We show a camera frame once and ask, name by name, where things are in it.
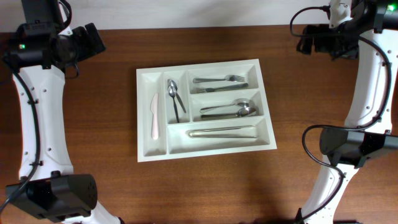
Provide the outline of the white plastic knife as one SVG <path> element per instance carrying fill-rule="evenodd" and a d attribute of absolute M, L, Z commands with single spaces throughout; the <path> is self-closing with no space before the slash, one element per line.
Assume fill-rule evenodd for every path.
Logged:
<path fill-rule="evenodd" d="M 159 117 L 158 117 L 158 106 L 159 106 L 159 94 L 155 93 L 152 98 L 150 105 L 150 111 L 152 112 L 152 130 L 151 138 L 157 140 L 160 136 L 159 134 Z"/>

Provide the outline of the small steel teaspoon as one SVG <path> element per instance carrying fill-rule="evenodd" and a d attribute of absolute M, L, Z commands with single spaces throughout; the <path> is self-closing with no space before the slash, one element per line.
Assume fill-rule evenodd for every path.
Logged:
<path fill-rule="evenodd" d="M 172 87 L 175 88 L 177 100 L 178 100 L 183 112 L 186 113 L 187 111 L 186 111 L 186 108 L 184 106 L 184 103 L 183 103 L 183 101 L 182 101 L 182 99 L 181 99 L 181 97 L 180 97 L 180 95 L 178 94 L 178 91 L 177 91 L 178 90 L 177 83 L 174 80 L 172 80 L 172 79 L 168 79 L 167 82 L 168 82 L 169 86 L 172 86 Z"/>
<path fill-rule="evenodd" d="M 177 96 L 177 91 L 176 91 L 176 89 L 173 86 L 169 86 L 168 87 L 168 94 L 173 99 L 173 107 L 174 107 L 175 117 L 176 117 L 177 123 L 179 123 L 180 120 L 179 120 L 179 115 L 178 115 L 177 104 L 176 104 L 176 101 L 175 101 L 175 97 Z"/>

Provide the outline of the steel fork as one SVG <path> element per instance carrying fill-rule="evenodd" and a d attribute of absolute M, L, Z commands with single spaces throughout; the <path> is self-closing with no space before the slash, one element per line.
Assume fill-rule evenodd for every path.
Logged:
<path fill-rule="evenodd" d="M 211 92 L 218 92 L 218 91 L 230 91 L 230 90 L 239 90 L 245 89 L 249 86 L 248 83 L 241 83 L 235 85 L 228 85 L 228 86 L 221 86 L 216 88 L 195 88 L 194 93 L 211 93 Z"/>
<path fill-rule="evenodd" d="M 193 83 L 204 83 L 204 82 L 245 82 L 246 79 L 239 75 L 226 75 L 223 78 L 194 78 Z"/>

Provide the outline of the large steel spoon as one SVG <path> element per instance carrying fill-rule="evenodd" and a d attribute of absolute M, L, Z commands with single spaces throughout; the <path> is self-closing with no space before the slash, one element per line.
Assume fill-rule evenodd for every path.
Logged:
<path fill-rule="evenodd" d="M 201 115 L 200 118 L 203 120 L 208 119 L 231 119 L 231 118 L 242 118 L 242 117 L 249 117 L 254 116 L 257 114 L 257 110 L 253 107 L 241 108 L 234 113 L 224 113 L 224 114 L 204 114 Z"/>
<path fill-rule="evenodd" d="M 202 108 L 202 109 L 200 109 L 200 113 L 206 113 L 211 110 L 215 110 L 218 108 L 230 107 L 230 106 L 240 106 L 243 108 L 247 108 L 247 107 L 254 106 L 254 105 L 255 105 L 255 103 L 250 99 L 238 98 L 238 99 L 233 100 L 230 104 Z"/>

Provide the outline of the long steel kitchen tongs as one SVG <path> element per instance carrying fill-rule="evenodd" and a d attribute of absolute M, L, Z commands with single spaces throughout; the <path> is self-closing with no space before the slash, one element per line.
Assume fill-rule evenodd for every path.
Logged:
<path fill-rule="evenodd" d="M 190 138 L 231 138 L 231 139 L 256 139 L 258 134 L 256 127 L 249 126 L 231 126 L 224 128 L 193 129 L 187 131 Z"/>

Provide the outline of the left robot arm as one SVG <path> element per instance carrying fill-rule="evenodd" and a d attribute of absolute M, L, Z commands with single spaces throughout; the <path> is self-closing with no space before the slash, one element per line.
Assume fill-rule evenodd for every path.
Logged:
<path fill-rule="evenodd" d="M 66 1 L 23 1 L 25 23 L 9 39 L 3 61 L 16 85 L 22 124 L 19 182 L 6 187 L 6 205 L 54 223 L 121 223 L 98 201 L 95 179 L 75 174 L 63 122 L 68 67 L 100 54 L 94 24 L 70 28 Z"/>

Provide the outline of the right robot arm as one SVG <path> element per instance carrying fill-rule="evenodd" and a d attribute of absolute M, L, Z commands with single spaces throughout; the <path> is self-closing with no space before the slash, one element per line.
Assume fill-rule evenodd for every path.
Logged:
<path fill-rule="evenodd" d="M 329 22 L 309 25 L 297 50 L 324 52 L 332 59 L 358 59 L 351 108 L 343 126 L 321 125 L 318 179 L 296 223 L 332 223 L 336 208 L 364 164 L 397 150 L 391 108 L 397 79 L 397 2 L 330 1 Z"/>

